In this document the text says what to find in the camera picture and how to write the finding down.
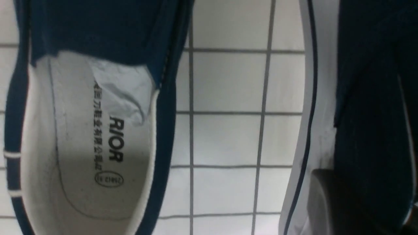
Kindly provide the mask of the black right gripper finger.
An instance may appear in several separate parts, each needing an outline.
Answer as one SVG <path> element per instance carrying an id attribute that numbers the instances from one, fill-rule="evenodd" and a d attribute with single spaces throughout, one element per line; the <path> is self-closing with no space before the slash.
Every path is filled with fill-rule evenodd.
<path id="1" fill-rule="evenodd" d="M 307 213 L 309 235 L 404 235 L 406 176 L 375 169 L 348 177 L 315 169 Z"/>

